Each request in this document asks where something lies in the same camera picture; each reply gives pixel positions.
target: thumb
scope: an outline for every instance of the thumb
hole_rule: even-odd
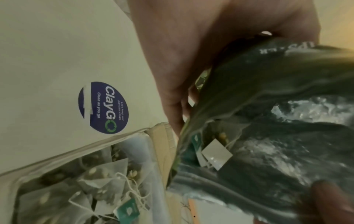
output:
[[[354,224],[354,207],[349,197],[335,184],[318,182],[312,195],[325,224]]]

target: tea bag string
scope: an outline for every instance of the tea bag string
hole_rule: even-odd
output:
[[[150,189],[149,193],[148,193],[146,196],[141,196],[139,191],[135,191],[135,190],[132,188],[132,186],[131,186],[130,183],[129,183],[129,179],[128,179],[128,177],[127,177],[126,175],[124,175],[124,174],[122,174],[122,173],[119,173],[119,172],[117,172],[116,175],[120,175],[120,176],[123,176],[123,177],[125,178],[125,180],[126,180],[126,182],[127,182],[127,184],[128,184],[128,187],[129,187],[129,189],[130,189],[130,191],[128,191],[128,192],[126,193],[126,195],[129,194],[129,193],[134,194],[134,195],[138,198],[138,201],[139,201],[139,203],[141,204],[142,208],[143,208],[144,210],[148,211],[147,208],[146,208],[146,206],[145,206],[145,205],[146,205],[146,200],[145,200],[145,199],[150,196],[150,194],[151,194],[151,189]],[[136,187],[138,188],[139,185],[136,183],[136,181],[135,181],[134,179],[132,179],[132,181],[134,181],[134,184],[135,184]]]
[[[81,192],[76,192],[71,198],[69,198],[69,200],[68,200],[69,203],[74,205],[74,206],[77,206],[77,207],[79,207],[81,209],[84,209],[84,210],[90,212],[93,216],[96,216],[97,218],[100,218],[100,216],[102,216],[102,217],[105,217],[105,218],[109,218],[109,219],[113,219],[113,220],[118,221],[118,219],[116,219],[116,218],[113,218],[111,216],[99,215],[99,214],[95,213],[94,211],[92,211],[92,209],[86,208],[85,206],[82,206],[80,204],[77,204],[76,202],[73,202],[72,198],[75,197],[75,196],[78,196],[80,193]]]

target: white paper square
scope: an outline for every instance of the white paper square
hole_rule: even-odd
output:
[[[217,139],[214,139],[209,145],[207,145],[202,151],[202,154],[216,170],[220,170],[232,157],[232,153],[229,152]]]

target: round sticker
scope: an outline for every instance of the round sticker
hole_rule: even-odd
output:
[[[79,93],[79,110],[83,118],[85,118],[84,97],[82,88]],[[86,107],[90,110],[91,127],[105,134],[116,134],[125,128],[129,118],[128,106],[118,90],[104,82],[91,82],[90,97],[91,105]]]

